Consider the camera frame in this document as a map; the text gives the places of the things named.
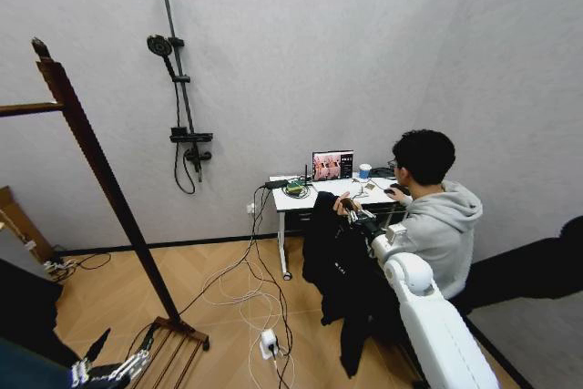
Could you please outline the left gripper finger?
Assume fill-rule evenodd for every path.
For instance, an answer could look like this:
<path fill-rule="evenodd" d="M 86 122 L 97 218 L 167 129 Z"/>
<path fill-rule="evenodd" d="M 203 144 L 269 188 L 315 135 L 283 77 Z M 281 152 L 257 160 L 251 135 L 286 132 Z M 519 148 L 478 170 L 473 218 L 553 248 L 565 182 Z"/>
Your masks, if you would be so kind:
<path fill-rule="evenodd" d="M 150 349 L 154 342 L 154 334 L 157 329 L 158 325 L 155 322 L 149 326 L 138 351 L 129 356 L 116 370 L 117 381 L 131 381 L 143 371 L 149 362 Z"/>
<path fill-rule="evenodd" d="M 103 349 L 110 332 L 111 329 L 107 328 L 100 337 L 91 344 L 85 356 L 71 366 L 70 374 L 72 385 L 82 385 L 89 381 L 90 371 L 93 368 L 94 361 Z"/>

